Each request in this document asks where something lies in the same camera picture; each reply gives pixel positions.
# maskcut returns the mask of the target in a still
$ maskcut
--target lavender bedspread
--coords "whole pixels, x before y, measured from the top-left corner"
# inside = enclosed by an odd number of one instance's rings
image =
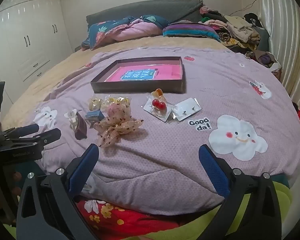
[[[94,129],[88,129],[87,139],[75,139],[64,117],[74,108],[85,116],[88,99],[94,96],[90,81],[115,60],[153,56],[186,57],[186,93],[165,97],[175,104],[197,98],[202,110],[183,122],[166,124],[142,109],[145,94],[129,94],[132,116],[144,123],[134,133],[123,135],[115,146],[100,149],[84,195],[152,214],[211,208],[223,198],[200,164],[202,144],[246,174],[293,174],[300,162],[300,121],[284,87],[268,69],[230,51],[167,47],[99,53],[91,66],[65,78],[45,98],[37,109],[50,107],[54,127],[62,132],[61,139],[46,146],[43,158],[37,161],[45,172],[66,167],[96,143]],[[28,124],[36,114],[29,117]],[[211,128],[191,125],[200,119],[209,120]]]

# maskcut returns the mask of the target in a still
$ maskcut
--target headboard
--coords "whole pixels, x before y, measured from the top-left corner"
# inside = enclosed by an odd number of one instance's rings
[[[202,19],[199,14],[202,5],[202,0],[149,0],[129,3],[88,15],[88,29],[95,23],[119,20],[129,15],[140,17],[154,14],[167,19],[170,23],[181,19],[198,22]]]

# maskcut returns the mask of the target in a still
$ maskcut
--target beige organza bow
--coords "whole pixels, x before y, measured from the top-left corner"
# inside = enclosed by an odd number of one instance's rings
[[[131,117],[130,104],[127,103],[111,104],[107,114],[101,122],[93,125],[93,128],[101,133],[97,143],[102,148],[113,145],[121,134],[135,131],[143,123],[143,120]]]

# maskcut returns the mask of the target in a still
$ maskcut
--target blue label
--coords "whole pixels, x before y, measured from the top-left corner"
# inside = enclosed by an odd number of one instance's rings
[[[121,80],[153,80],[156,69],[130,70]]]

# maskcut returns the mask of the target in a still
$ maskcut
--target open shallow box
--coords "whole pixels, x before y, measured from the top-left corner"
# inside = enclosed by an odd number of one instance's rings
[[[143,57],[120,59],[98,74],[91,86],[95,93],[152,92],[182,93],[181,57]]]

